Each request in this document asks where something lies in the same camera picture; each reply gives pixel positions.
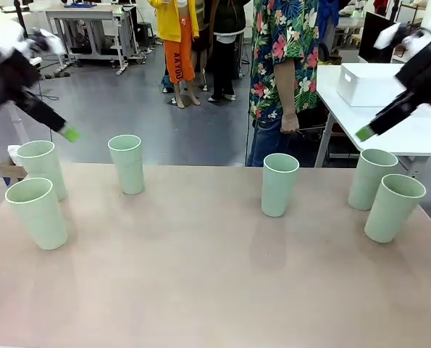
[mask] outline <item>person's hand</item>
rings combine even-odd
[[[281,118],[281,133],[292,134],[299,129],[299,120],[295,113],[284,114]]]

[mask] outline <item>hawaiian shirt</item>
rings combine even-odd
[[[273,66],[294,58],[296,112],[317,104],[318,0],[254,0],[250,115],[268,123],[283,116]]]

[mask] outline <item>plastic cup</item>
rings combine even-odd
[[[282,216],[297,180],[299,162],[288,154],[271,154],[264,159],[261,210],[265,215]]]
[[[125,194],[144,190],[141,139],[137,136],[115,136],[107,143],[117,169],[120,186]]]
[[[361,152],[348,203],[358,210],[370,210],[381,184],[381,179],[396,171],[398,158],[383,150],[366,149]]]
[[[48,179],[29,178],[8,188],[5,195],[43,250],[59,248],[67,241],[67,229],[53,187]]]
[[[406,175],[386,175],[365,225],[367,236],[380,243],[392,241],[425,195],[426,188],[419,181]]]
[[[46,178],[52,181],[58,201],[67,196],[54,143],[46,140],[31,141],[17,150],[17,156],[31,178]]]

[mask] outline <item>floor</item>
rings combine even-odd
[[[356,58],[352,52],[343,56],[346,61]],[[54,63],[45,59],[43,66]],[[55,67],[42,69],[42,73]],[[248,74],[249,66],[244,65],[243,70]],[[148,55],[145,65],[131,65],[122,76],[117,77],[109,65],[70,67],[68,72],[68,78],[42,80],[39,86],[43,95],[59,97],[45,101],[81,133],[76,143],[53,134],[61,160],[110,163],[107,141],[118,134],[133,133],[143,141],[146,164],[244,165],[248,129],[252,133],[247,115],[248,76],[233,82],[238,96],[235,102],[210,104],[210,91],[200,91],[200,107],[178,109],[170,104],[172,95],[163,94],[159,85],[164,72],[161,46]],[[31,139],[50,139],[44,126],[25,115],[21,117]],[[7,111],[0,110],[0,162],[7,157],[7,146],[18,142]],[[299,139],[292,153],[302,165],[312,166],[317,148],[317,142]],[[355,164],[346,160],[329,163],[339,167]],[[0,198],[3,190],[0,186]],[[431,216],[431,207],[425,209]]]

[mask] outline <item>computer monitor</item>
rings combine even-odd
[[[378,14],[367,12],[361,35],[359,57],[368,63],[390,63],[393,47],[379,50],[374,47],[374,43],[379,34],[392,24],[393,22]]]

